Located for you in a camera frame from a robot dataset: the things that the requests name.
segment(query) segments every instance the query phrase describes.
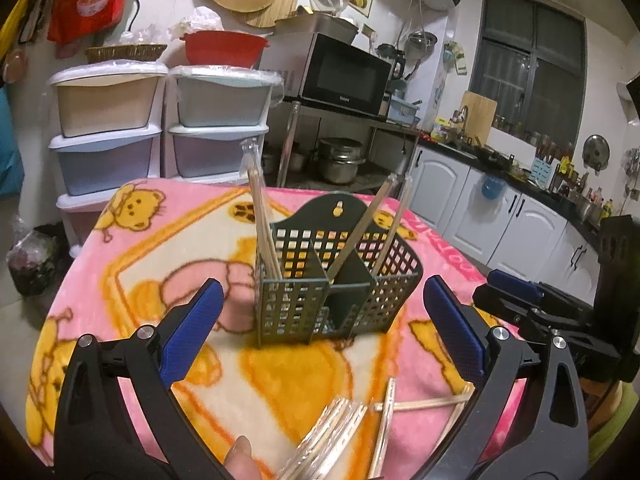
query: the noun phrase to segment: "window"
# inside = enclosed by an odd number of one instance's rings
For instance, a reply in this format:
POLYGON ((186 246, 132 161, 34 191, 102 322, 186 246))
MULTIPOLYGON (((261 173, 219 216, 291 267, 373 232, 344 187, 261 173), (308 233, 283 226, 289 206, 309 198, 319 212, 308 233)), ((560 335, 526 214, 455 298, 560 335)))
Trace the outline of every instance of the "window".
POLYGON ((585 72, 583 22, 532 0, 484 0, 470 89, 498 103, 501 130, 573 152, 585 72))

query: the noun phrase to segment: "wicker basket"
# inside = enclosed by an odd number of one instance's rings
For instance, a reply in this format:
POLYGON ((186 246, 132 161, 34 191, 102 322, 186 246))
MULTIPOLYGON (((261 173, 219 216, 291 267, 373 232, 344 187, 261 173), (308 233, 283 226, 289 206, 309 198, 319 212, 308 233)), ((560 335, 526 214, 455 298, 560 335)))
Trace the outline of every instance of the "wicker basket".
POLYGON ((258 344, 310 343, 386 332, 422 279, 422 265, 396 235, 378 276, 370 270, 387 231, 372 222, 330 283, 325 271, 362 217, 353 195, 327 193, 272 225, 283 280, 268 280, 257 256, 258 344))
POLYGON ((89 64, 112 59, 132 61, 157 61, 166 50, 165 44, 140 43, 133 45, 92 46, 84 51, 89 64))

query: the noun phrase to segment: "red bowl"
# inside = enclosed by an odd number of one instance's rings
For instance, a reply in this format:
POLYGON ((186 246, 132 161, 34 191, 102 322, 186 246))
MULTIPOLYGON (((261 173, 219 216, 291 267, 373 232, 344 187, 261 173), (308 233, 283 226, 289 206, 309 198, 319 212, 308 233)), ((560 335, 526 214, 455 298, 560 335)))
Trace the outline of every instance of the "red bowl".
POLYGON ((185 34, 187 60, 192 65, 232 65, 251 68, 269 42, 260 36, 229 30, 185 34))

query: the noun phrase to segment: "tablecloth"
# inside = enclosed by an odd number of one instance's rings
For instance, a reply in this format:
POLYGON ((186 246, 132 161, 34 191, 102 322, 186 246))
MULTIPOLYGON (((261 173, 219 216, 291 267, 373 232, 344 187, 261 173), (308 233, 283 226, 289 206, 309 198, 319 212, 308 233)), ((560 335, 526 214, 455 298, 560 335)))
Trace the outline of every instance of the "tablecloth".
MULTIPOLYGON (((319 193, 270 189, 268 194, 277 221, 319 193)), ((396 200, 386 200, 377 224, 388 228, 397 207, 396 200)), ((165 179, 124 185, 65 277, 40 334, 26 400, 30 446, 44 462, 53 462, 58 397, 76 338, 83 333, 102 341, 126 338, 139 325, 157 324, 209 276, 225 289, 223 312, 172 392, 220 460, 244 434, 263 478, 274 478, 335 396, 380 401, 389 377, 398 378, 396 401, 459 393, 464 383, 424 309, 422 287, 427 277, 440 274, 461 301, 470 303, 485 279, 412 212, 404 213, 399 234, 420 258, 424 276, 386 334, 258 349, 255 217, 248 188, 165 179)), ((121 387, 146 451, 162 458, 130 384, 123 381, 121 387)), ((486 455, 504 441, 520 393, 516 386, 486 455)), ((432 452, 451 409, 394 415, 385 478, 411 477, 432 452)), ((379 421, 379 415, 366 415, 330 479, 366 478, 379 421)))

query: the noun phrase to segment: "human thumb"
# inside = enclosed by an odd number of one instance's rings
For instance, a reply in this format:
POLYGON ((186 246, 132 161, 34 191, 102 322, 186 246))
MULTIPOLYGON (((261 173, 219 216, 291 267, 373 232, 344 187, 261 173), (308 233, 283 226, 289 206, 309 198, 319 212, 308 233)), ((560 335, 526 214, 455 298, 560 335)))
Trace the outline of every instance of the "human thumb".
POLYGON ((225 457, 226 470, 236 480, 262 480, 258 465, 251 458, 251 443, 239 436, 225 457))

